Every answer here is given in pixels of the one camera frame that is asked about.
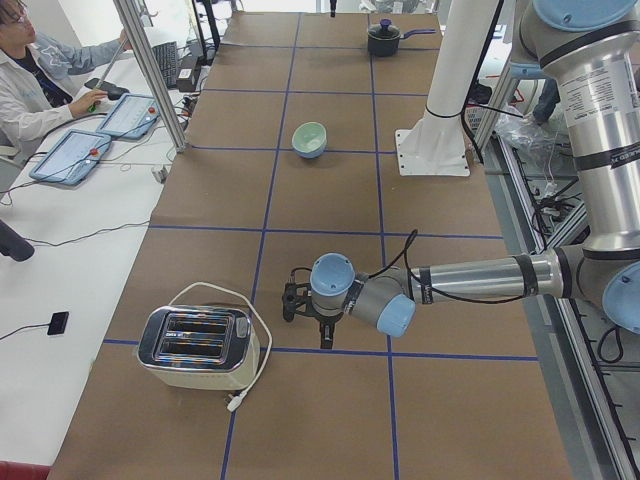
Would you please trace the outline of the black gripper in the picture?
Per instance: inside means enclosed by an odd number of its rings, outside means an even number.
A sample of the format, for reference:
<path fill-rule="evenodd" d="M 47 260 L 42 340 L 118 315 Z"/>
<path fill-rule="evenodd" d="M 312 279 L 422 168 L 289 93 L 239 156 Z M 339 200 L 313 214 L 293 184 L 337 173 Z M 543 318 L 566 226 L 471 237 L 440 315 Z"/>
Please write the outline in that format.
<path fill-rule="evenodd" d="M 296 315 L 314 318 L 320 324 L 320 348 L 332 349 L 334 342 L 334 325 L 341 320 L 344 313 L 340 311 L 334 315 L 321 313 L 312 303 L 311 284 L 309 281 L 298 283 L 296 273 L 298 271 L 310 272 L 310 268 L 293 268 L 289 279 L 285 283 L 282 295 L 283 319 L 292 322 Z"/>

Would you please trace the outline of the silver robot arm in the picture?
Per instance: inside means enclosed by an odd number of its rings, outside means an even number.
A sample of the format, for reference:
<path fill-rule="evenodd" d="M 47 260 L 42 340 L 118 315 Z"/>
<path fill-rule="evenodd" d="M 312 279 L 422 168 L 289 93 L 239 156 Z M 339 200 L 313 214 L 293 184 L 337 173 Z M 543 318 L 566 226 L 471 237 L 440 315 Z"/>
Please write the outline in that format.
<path fill-rule="evenodd" d="M 629 52 L 639 35 L 631 1 L 520 1 L 515 68 L 554 79 L 590 229 L 579 245 L 538 255 L 359 273 L 338 253 L 318 258 L 306 283 L 290 281 L 283 317 L 316 319 L 331 347 L 352 315 L 399 337 L 418 304 L 506 303 L 548 294 L 587 301 L 616 325 L 639 329 L 639 99 Z"/>

